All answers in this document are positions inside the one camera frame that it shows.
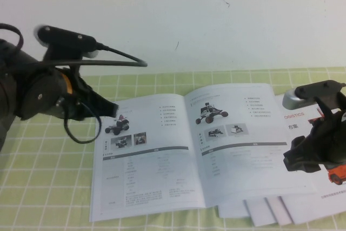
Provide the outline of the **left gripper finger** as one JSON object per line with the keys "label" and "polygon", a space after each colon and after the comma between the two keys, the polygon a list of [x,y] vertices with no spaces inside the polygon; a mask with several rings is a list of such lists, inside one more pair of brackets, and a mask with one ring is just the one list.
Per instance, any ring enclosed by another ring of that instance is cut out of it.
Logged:
{"label": "left gripper finger", "polygon": [[99,103],[93,106],[93,110],[99,117],[112,117],[117,116],[117,104],[115,103]]}
{"label": "left gripper finger", "polygon": [[117,111],[118,104],[108,101],[96,92],[92,92],[92,106],[98,111]]}

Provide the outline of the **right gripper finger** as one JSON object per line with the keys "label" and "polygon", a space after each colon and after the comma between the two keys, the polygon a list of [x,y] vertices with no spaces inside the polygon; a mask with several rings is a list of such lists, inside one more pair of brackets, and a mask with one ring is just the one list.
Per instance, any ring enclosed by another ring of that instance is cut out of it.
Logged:
{"label": "right gripper finger", "polygon": [[289,152],[284,153],[283,163],[287,171],[314,173],[321,170],[321,167],[317,162],[308,160],[302,155],[295,155]]}
{"label": "right gripper finger", "polygon": [[318,159],[320,145],[319,140],[311,135],[298,136],[291,142],[289,157],[291,159],[305,158]]}

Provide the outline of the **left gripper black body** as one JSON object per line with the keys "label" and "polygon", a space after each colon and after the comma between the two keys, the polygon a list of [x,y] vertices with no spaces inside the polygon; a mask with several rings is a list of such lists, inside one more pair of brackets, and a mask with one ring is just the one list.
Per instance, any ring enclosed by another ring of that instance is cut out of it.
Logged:
{"label": "left gripper black body", "polygon": [[92,88],[75,74],[61,74],[63,89],[56,101],[59,118],[82,121],[85,118],[98,118],[98,113],[90,103]]}

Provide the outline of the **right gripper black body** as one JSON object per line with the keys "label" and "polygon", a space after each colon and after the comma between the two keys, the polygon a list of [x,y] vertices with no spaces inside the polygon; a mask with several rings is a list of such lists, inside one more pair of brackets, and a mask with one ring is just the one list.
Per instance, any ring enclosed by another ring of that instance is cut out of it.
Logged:
{"label": "right gripper black body", "polygon": [[311,123],[307,164],[312,167],[345,164],[345,112],[337,111],[331,117],[319,117]]}

